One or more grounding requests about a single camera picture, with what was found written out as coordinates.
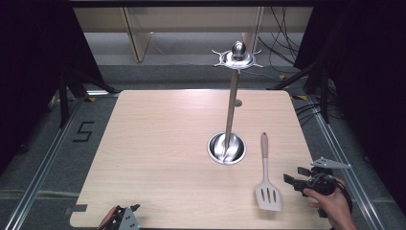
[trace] black curtain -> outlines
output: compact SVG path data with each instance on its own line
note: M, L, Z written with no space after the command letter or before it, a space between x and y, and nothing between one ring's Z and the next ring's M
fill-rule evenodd
M405 1L354 1L346 35L340 37L332 59L335 68L328 71L348 122L406 215L405 12ZM333 26L331 13L333 9L315 9L298 67L306 67L319 54L321 39Z
M62 71L103 81L66 0L3 0L0 31L1 173L46 111Z

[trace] spatula head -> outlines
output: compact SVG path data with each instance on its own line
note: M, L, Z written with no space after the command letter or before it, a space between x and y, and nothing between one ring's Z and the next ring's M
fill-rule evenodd
M255 190L260 209L281 211L282 196L280 191L270 183L261 183Z

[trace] metal bracket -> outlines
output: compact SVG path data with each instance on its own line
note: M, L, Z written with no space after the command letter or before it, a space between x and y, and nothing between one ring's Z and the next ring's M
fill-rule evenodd
M120 224L119 230L140 230L141 226L134 216L130 207L125 208L122 223Z
M351 164L344 164L332 160L325 159L323 156L322 158L313 161L310 163L312 166L317 166L320 168L325 168L325 169L351 169L352 165Z

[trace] metal pole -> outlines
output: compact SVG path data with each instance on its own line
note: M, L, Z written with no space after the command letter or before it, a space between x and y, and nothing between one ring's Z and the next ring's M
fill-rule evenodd
M229 100L229 109L228 109L228 114L227 114L226 137L225 137L225 142L224 142L223 155L226 153L226 151L230 145L230 136L231 136L231 129L233 126L234 109L236 107L238 77L239 77L238 70L233 70L233 75L231 77L230 100Z

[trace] metal top piece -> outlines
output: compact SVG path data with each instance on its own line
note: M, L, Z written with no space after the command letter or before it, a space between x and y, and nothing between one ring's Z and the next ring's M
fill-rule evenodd
M250 54L245 52L246 47L245 44L237 41L234 45L231 51L226 51L224 53L218 53L214 50L212 50L213 53L219 55L219 60L220 62L216 64L215 66L225 66L230 69L238 70L238 72L241 69L247 69L250 68L253 65L256 65L258 67L263 67L261 65L258 65L256 63L255 55L259 54L260 51Z

